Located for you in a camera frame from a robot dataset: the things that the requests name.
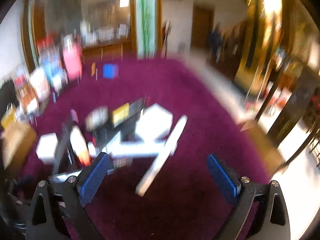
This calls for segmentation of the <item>white barcode tube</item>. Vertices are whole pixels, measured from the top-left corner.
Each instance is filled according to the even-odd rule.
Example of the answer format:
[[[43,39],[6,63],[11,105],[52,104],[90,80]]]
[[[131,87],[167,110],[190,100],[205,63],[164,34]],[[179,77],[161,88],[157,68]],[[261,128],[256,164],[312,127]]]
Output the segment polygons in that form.
[[[154,159],[154,161],[150,165],[149,169],[144,174],[143,178],[138,183],[136,187],[136,194],[139,195],[140,197],[144,196],[144,194],[146,193],[146,191],[148,190],[148,188],[156,178],[157,174],[159,174],[163,165],[167,161],[172,150],[177,145],[177,142],[186,126],[187,120],[188,120],[188,117],[186,115],[183,115],[179,118],[174,129],[170,133],[164,147],[161,149],[157,157]]]

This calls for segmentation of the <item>white paper card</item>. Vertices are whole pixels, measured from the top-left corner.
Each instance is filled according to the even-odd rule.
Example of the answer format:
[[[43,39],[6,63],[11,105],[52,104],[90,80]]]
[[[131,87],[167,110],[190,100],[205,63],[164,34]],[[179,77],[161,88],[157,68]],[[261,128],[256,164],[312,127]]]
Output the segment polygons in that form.
[[[135,135],[143,141],[155,141],[166,137],[173,123],[173,114],[154,103],[148,107],[137,121]]]

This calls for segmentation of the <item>white square box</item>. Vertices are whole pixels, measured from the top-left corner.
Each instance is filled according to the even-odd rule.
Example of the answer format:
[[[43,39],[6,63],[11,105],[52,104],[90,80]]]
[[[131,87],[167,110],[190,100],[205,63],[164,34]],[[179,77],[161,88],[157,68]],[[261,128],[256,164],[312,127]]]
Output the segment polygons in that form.
[[[58,138],[56,133],[48,133],[40,136],[36,148],[36,154],[40,161],[46,165],[53,164],[57,145]]]

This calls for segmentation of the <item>orange white glue bottle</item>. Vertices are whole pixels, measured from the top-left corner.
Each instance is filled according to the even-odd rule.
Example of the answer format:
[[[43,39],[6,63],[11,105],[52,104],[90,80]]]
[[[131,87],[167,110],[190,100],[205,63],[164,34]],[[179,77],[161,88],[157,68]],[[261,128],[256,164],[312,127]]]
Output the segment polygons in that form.
[[[71,147],[79,159],[80,163],[85,166],[91,164],[91,157],[89,155],[89,150],[84,139],[84,136],[81,133],[81,130],[78,126],[73,126],[70,133],[70,142]]]

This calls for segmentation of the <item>purple velvet tablecloth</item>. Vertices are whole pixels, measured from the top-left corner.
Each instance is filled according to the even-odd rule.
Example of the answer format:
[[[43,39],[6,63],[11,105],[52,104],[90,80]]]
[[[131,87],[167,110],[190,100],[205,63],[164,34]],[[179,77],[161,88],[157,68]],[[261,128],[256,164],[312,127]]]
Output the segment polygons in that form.
[[[268,177],[257,153],[228,112],[195,75],[176,60],[120,60],[114,79],[92,77],[84,68],[80,82],[49,103],[34,125],[38,135],[60,134],[74,109],[79,124],[99,106],[115,109],[146,98],[188,118],[170,156],[144,196],[136,186],[152,163],[136,159],[105,177],[86,211],[105,239],[212,239],[232,211],[207,167],[217,154],[236,173],[258,183]]]

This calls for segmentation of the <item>wooden chair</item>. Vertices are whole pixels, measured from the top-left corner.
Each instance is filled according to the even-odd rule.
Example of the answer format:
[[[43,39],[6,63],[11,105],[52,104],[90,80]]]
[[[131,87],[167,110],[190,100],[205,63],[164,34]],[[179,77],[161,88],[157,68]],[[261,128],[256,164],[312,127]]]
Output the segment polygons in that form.
[[[319,124],[314,127],[309,136],[288,160],[284,160],[278,151],[280,143],[302,118],[307,109],[307,105],[318,87],[318,75],[302,75],[298,80],[297,87],[293,94],[268,133],[264,133],[262,128],[258,125],[258,122],[255,120],[240,124],[240,131],[247,134],[249,139],[252,140],[255,149],[258,151],[258,157],[269,178],[278,172],[284,173],[288,166],[302,153],[317,133]]]

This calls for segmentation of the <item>blue lighter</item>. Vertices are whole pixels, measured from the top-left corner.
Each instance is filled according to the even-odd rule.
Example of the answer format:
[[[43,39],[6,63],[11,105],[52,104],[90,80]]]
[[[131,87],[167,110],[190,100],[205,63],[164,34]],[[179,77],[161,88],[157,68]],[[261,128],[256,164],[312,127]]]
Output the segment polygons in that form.
[[[114,79],[119,74],[119,66],[117,64],[105,64],[103,66],[103,78]]]

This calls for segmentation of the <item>pink knitted cup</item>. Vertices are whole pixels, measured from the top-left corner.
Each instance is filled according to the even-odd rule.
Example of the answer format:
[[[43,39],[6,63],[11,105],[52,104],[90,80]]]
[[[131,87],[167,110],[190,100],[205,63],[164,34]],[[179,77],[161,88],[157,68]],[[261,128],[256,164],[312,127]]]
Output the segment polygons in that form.
[[[79,45],[68,40],[63,49],[63,60],[69,81],[82,77],[82,50]]]

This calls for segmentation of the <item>person in dark jacket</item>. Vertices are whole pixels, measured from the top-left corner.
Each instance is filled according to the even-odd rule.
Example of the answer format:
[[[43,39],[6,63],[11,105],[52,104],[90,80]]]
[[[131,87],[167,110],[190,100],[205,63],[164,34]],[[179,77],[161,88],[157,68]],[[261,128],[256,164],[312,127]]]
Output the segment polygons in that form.
[[[220,25],[221,25],[220,22],[218,22],[215,25],[214,30],[212,31],[210,38],[209,38],[209,42],[210,42],[210,46],[211,46],[211,60],[213,62],[216,61],[217,51],[218,51],[218,48],[221,45],[221,41],[222,41]]]

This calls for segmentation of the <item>wooden door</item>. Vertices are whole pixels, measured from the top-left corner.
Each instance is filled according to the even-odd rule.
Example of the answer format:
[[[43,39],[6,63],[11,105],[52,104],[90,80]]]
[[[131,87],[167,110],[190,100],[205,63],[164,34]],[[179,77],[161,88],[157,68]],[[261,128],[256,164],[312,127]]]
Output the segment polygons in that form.
[[[213,22],[214,9],[194,3],[191,29],[191,48],[207,47],[207,40],[213,29]]]

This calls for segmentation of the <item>bamboo painted glass panel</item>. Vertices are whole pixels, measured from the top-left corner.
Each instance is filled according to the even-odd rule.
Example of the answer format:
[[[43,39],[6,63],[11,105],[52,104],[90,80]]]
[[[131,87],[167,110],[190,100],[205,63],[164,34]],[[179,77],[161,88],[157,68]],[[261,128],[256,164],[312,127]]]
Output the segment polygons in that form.
[[[156,54],[156,0],[135,0],[136,40],[139,58],[153,58]]]

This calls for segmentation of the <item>yellow handled screwdriver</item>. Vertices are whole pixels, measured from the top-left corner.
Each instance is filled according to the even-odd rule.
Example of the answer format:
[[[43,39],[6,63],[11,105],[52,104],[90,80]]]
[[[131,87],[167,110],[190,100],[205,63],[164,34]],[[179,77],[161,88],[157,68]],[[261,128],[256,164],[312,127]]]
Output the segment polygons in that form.
[[[98,69],[95,62],[91,65],[91,77],[94,77],[96,81],[98,80]]]

